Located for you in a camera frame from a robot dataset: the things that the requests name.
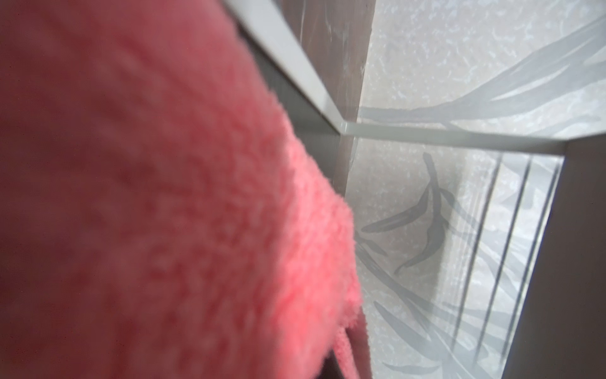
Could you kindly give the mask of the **pink fluffy cloth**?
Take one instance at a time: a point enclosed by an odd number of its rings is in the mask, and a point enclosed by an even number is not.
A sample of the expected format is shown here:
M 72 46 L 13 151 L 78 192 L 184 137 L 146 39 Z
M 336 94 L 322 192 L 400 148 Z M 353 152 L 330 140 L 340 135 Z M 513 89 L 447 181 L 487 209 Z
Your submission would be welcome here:
M 221 2 L 2 2 L 2 377 L 369 378 L 353 228 Z

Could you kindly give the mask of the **white two-tier bookshelf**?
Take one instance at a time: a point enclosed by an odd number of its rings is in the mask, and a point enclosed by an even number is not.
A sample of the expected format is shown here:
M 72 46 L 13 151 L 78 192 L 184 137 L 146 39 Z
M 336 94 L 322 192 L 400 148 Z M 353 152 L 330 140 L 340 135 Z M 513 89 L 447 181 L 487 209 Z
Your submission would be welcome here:
M 605 376 L 603 1 L 229 1 L 352 209 L 376 378 Z

